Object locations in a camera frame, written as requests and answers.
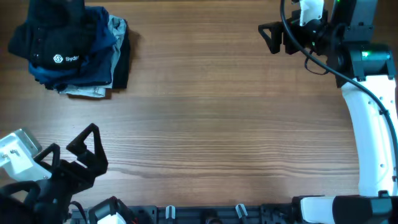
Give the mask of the black t-shirt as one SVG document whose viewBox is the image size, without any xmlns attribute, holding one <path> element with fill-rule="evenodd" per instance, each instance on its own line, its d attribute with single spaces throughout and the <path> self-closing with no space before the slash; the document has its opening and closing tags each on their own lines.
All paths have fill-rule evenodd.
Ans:
<svg viewBox="0 0 398 224">
<path fill-rule="evenodd" d="M 77 69 L 90 51 L 96 27 L 83 0 L 31 0 L 27 19 L 14 31 L 8 51 L 46 69 Z"/>
</svg>

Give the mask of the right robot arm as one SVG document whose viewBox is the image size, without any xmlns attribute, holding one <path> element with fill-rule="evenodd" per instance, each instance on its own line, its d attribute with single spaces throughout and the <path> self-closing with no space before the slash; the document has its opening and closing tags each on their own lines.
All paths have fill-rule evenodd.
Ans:
<svg viewBox="0 0 398 224">
<path fill-rule="evenodd" d="M 270 52 L 301 52 L 335 76 L 349 109 L 359 162 L 357 195 L 306 195 L 266 205 L 267 223 L 396 223 L 397 103 L 392 50 L 372 42 L 376 0 L 299 1 L 291 17 L 261 24 Z"/>
</svg>

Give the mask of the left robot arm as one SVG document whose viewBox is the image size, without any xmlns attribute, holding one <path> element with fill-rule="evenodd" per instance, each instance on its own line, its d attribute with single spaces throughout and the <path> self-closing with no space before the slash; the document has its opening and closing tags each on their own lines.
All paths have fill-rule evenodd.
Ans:
<svg viewBox="0 0 398 224">
<path fill-rule="evenodd" d="M 75 161 L 61 159 L 60 146 L 53 143 L 32 158 L 47 175 L 1 187 L 1 223 L 65 223 L 71 217 L 70 205 L 78 208 L 86 223 L 138 223 L 137 215 L 116 197 L 89 212 L 72 199 L 92 188 L 108 170 L 97 125 L 88 125 L 66 149 L 76 156 Z"/>
</svg>

